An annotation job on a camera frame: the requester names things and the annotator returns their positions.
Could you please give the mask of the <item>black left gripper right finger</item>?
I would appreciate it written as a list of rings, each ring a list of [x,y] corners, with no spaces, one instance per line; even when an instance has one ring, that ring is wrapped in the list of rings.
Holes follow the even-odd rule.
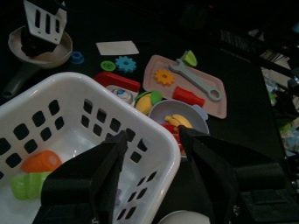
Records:
[[[196,129],[180,128],[180,141],[215,224],[287,222],[284,171],[269,157]]]

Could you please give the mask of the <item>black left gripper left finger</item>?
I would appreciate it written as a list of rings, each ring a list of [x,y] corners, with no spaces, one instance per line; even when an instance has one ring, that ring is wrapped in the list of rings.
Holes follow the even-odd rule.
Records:
[[[49,174],[32,224],[112,224],[125,153],[121,131]]]

